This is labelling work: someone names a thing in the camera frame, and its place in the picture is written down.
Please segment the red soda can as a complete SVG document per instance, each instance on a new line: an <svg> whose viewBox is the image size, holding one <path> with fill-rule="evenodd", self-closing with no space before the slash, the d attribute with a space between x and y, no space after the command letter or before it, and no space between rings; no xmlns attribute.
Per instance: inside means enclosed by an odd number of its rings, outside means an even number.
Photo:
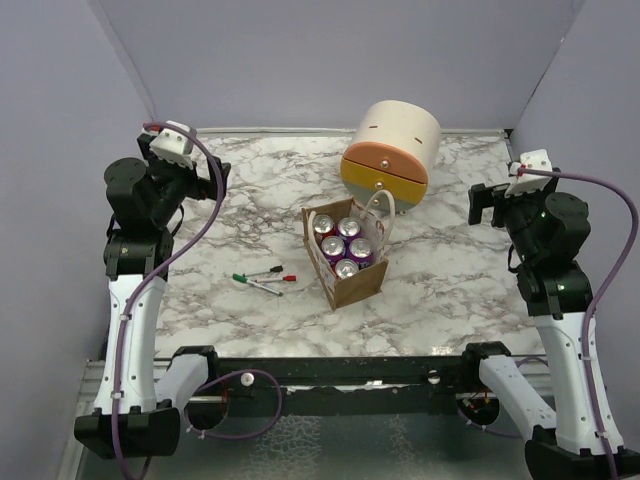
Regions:
<svg viewBox="0 0 640 480"><path fill-rule="evenodd" d="M316 214L312 221L313 235L318 244L331 236L336 235L335 223L327 214Z"/></svg>
<svg viewBox="0 0 640 480"><path fill-rule="evenodd" d="M349 258L343 258L336 262L334 272L338 279L347 279L359 272L359 265Z"/></svg>

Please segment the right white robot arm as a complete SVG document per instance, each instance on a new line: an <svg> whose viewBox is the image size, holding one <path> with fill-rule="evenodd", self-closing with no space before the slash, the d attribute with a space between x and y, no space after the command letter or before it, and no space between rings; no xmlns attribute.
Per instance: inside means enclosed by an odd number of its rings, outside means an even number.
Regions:
<svg viewBox="0 0 640 480"><path fill-rule="evenodd" d="M559 192L555 180L529 191L519 183L476 184L468 191L471 225L493 211L507 231L518 290L542 340L555 404L549 406L499 342L470 344L459 367L469 390L497 397L525 443L534 479L629 479L639 454L626 447L611 414L595 338L595 299L576 256L591 232L589 207Z"/></svg>

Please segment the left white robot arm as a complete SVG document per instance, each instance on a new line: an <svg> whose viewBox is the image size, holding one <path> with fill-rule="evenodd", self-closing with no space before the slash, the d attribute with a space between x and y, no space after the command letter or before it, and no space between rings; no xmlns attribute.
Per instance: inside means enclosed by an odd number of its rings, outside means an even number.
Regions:
<svg viewBox="0 0 640 480"><path fill-rule="evenodd" d="M221 380L211 346L180 348L156 378L155 329L169 266L195 244L176 250L169 221L187 198L221 203L230 166L207 153L209 176L200 177L191 154L204 146L174 122L144 125L137 143L140 158L118 159L104 173L112 209L103 254L109 336L93 410L74 425L75 438L102 459L172 455L190 398Z"/></svg>

